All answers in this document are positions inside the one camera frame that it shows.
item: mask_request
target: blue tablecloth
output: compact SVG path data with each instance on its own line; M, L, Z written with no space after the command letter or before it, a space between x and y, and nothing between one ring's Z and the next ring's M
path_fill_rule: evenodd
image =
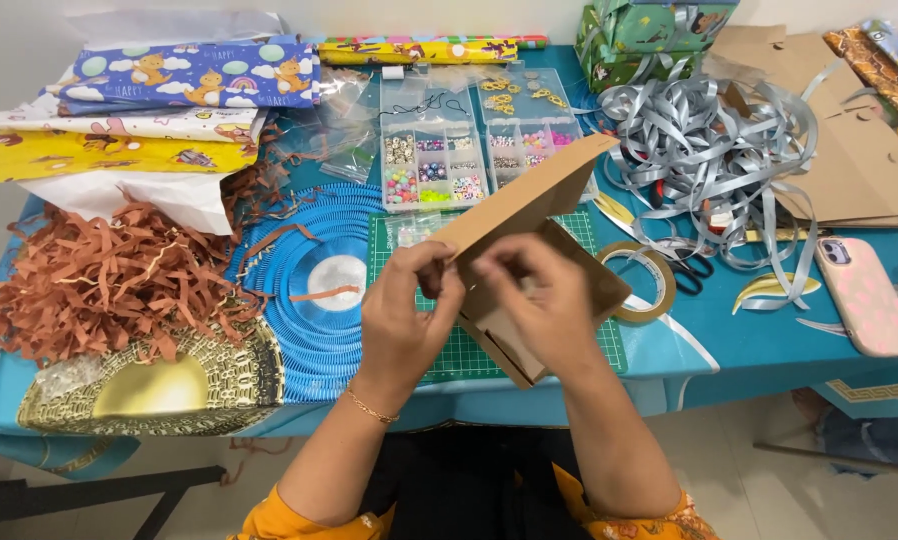
M579 86L586 84L571 47L520 51L520 58L525 60L527 68L556 68L570 97ZM378 96L365 98L378 100ZM378 166L377 158L369 176L371 182L379 181ZM607 182L601 160L597 169L600 190L627 205L635 215L643 211L628 192ZM334 181L335 178L318 171L317 163L307 161L290 168L288 187L303 190ZM591 202L588 206L600 244L629 240ZM26 205L23 217L40 209L40 201L33 198ZM689 232L688 223L677 226L685 228L683 233ZM666 233L667 230L659 230L660 236ZM869 242L889 276L898 282L898 229L846 228L837 233ZM848 338L796 320L801 317L820 323L840 321L825 286L804 297L811 308L808 311L788 305L772 312L740 309L733 314L733 304L744 285L769 270L743 273L732 270L719 259L711 261L716 266L715 275L705 280L698 296L676 295L668 323L661 320L643 325L621 323L629 364L623 379L642 414L679 411L813 386L853 416L898 415L898 358L863 356ZM795 265L795 256L783 262L787 271L795 270ZM823 280L815 265L810 275ZM34 374L33 362L13 354L0 357L0 435L38 436L15 423L16 409ZM328 409L329 405L283 407L238 436L308 435ZM549 377L525 391L517 390L507 378L420 387L403 410L402 419L393 427L413 430L452 420L500 425L567 424L559 382ZM57 439L42 438L48 441L46 445ZM97 438L85 439L99 446ZM110 441L110 447L120 446L115 442ZM19 444L7 438L0 439L0 446L4 452L8 449L13 458L33 464L43 462L43 453L47 452L42 446L23 451ZM118 463L133 449L131 443L125 443L116 454L110 449L108 457L112 463ZM69 452L71 455L67 453L66 458L77 460L85 454L85 448L73 448ZM99 474L104 474L104 469L98 469Z

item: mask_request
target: smartphone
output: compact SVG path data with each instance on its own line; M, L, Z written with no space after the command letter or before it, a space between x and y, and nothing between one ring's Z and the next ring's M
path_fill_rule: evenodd
M815 262L856 349L898 357L898 296L873 246L858 238L819 238Z

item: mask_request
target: tile floor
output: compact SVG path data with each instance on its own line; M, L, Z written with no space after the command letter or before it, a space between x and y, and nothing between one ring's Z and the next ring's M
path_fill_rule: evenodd
M724 540L898 540L898 474L870 481L827 466L752 448L757 436L808 447L811 436L788 395L738 401L647 419L700 513ZM266 496L302 440L280 455L254 454L235 485L192 488L159 538L224 538ZM282 448L285 439L264 440ZM212 464L234 470L246 455L227 439L152 438L123 465L128 476ZM17 465L12 478L59 482ZM0 539L129 539L157 496L0 523Z

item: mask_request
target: cutting mat grid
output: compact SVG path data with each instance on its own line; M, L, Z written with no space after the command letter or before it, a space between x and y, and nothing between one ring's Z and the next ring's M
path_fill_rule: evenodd
M447 212L447 214L460 214L460 212ZM391 225L387 225L387 218L395 216L384 213L374 213L369 216L369 246L367 254L367 282L372 284L397 244L398 231ZM574 213L555 216L553 219L568 231L573 238L590 254L596 254L596 243L593 237L592 227L589 225L589 215L585 210L577 210ZM422 296L422 291L416 289L415 304L419 310L431 310L436 302ZM599 347L616 373L625 373L629 369L626 362L626 352L623 349L622 338L619 335L619 325L615 318L610 318L596 331L596 340ZM477 344L469 334L458 325L453 326L449 333L442 352L435 358L431 369L422 377L423 382L464 381L471 379L502 378L506 374L496 366L488 354Z

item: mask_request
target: hand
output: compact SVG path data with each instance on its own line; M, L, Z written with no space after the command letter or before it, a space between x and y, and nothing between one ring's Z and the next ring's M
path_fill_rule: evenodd
M586 273L537 234L505 236L472 262L528 349L562 379L603 358L596 343ZM528 294L508 269L533 280Z
M395 416L443 350L466 286L456 248L422 242L397 248L362 297L362 364L353 377L356 396L373 411ZM435 299L434 311L416 311L416 287Z

